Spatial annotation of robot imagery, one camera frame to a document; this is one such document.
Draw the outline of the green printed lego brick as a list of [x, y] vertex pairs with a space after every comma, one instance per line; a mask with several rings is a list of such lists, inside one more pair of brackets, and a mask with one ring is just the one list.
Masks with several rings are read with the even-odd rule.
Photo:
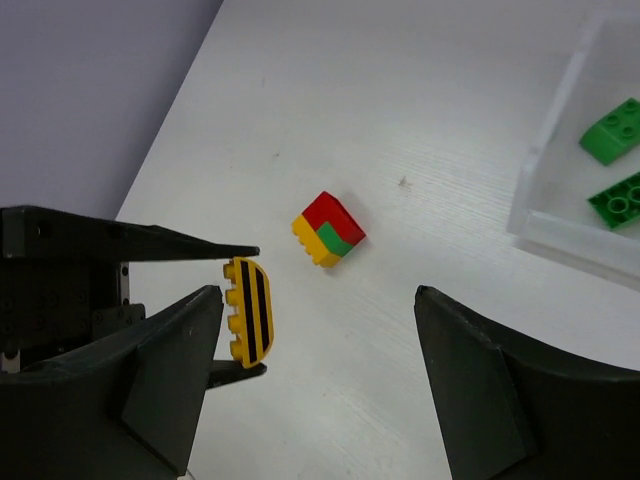
[[588, 199], [588, 203], [610, 230], [639, 219], [639, 173], [608, 187]]
[[639, 101], [622, 102], [583, 134], [580, 147], [604, 166], [609, 166], [639, 145]]

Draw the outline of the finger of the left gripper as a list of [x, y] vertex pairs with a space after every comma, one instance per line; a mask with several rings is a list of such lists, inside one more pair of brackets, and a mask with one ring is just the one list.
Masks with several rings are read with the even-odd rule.
[[209, 369], [207, 389], [210, 390], [256, 378], [266, 371], [267, 366], [263, 363], [244, 368], [241, 363], [233, 360], [213, 360]]

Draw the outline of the red yellow green lego stack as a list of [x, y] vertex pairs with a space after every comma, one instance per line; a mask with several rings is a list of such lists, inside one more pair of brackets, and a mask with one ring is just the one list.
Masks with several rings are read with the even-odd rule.
[[333, 268], [366, 238], [348, 210], [327, 191], [296, 217], [291, 228], [313, 263], [323, 268]]

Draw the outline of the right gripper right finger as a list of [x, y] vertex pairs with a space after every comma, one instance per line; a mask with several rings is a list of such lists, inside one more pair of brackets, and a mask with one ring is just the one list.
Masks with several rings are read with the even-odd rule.
[[415, 318], [455, 479], [636, 479], [639, 373], [587, 359], [421, 286]]

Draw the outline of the yellow striped lego brick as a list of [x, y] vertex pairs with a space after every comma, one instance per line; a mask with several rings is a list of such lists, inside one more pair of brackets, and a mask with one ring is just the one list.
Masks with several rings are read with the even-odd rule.
[[244, 369], [250, 369], [264, 360], [274, 343], [269, 278], [260, 265], [244, 257], [225, 264], [223, 275], [232, 286], [225, 292], [225, 302], [233, 309], [227, 320], [235, 335], [230, 352]]

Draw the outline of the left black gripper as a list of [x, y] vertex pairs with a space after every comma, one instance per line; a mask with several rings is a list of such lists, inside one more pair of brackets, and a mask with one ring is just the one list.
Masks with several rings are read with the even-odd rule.
[[157, 225], [123, 225], [33, 206], [1, 211], [1, 370], [28, 365], [146, 317], [129, 293], [129, 261], [254, 257]]

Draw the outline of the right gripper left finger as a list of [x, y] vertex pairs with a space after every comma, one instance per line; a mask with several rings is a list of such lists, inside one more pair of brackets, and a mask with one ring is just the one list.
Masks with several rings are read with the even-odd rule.
[[1, 377], [4, 479], [185, 475], [223, 302], [205, 286], [69, 353]]

